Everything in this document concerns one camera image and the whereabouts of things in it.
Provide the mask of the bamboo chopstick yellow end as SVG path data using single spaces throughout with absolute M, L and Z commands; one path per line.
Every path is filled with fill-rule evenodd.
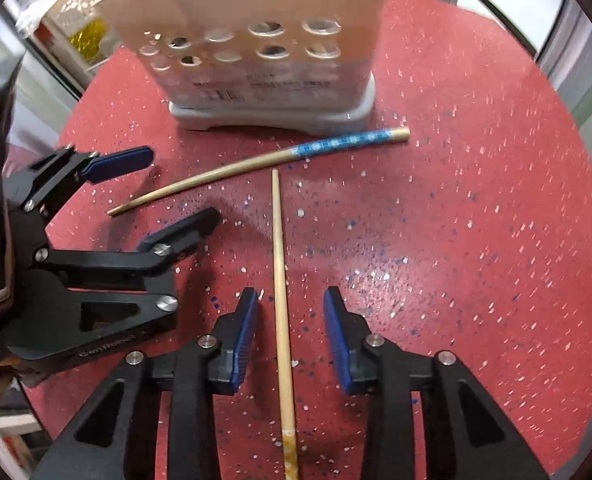
M 294 404 L 293 373 L 291 372 L 289 316 L 285 276 L 285 250 L 279 170 L 271 172 L 272 244 L 274 317 L 276 340 L 277 380 L 279 381 L 279 414 L 284 456 L 284 476 L 299 478 L 298 443 Z

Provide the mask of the blue patterned bamboo chopstick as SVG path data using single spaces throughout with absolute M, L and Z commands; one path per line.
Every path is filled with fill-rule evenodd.
M 162 188 L 157 188 L 157 190 L 133 198 L 133 200 L 130 200 L 128 203 L 109 209 L 107 214 L 110 217 L 117 217 L 132 209 L 146 206 L 171 195 L 179 194 L 192 190 L 193 188 L 199 188 L 200 186 L 228 178 L 237 177 L 241 174 L 249 174 L 249 172 L 261 169 L 273 168 L 282 164 L 287 164 L 287 162 L 295 162 L 300 159 L 312 158 L 340 151 L 356 150 L 357 148 L 365 148 L 366 146 L 371 145 L 407 142 L 409 141 L 410 136 L 411 130 L 409 128 L 399 127 L 360 133 L 349 133 L 344 136 L 332 136 L 331 138 L 294 145 L 290 148 L 284 148 L 283 150 L 253 156 L 240 160 L 239 162 L 232 162 L 231 164 L 211 169 L 203 174 L 195 174 L 195 176 L 162 186 Z

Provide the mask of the beige plastic storage cart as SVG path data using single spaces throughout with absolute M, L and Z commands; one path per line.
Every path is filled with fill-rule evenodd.
M 108 54 L 108 28 L 95 12 L 98 0 L 5 0 L 17 32 L 48 53 L 86 87 Z

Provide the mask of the beige utensil holder caddy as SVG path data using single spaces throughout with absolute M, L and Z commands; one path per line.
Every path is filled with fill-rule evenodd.
M 189 130 L 361 131 L 386 0 L 98 0 Z

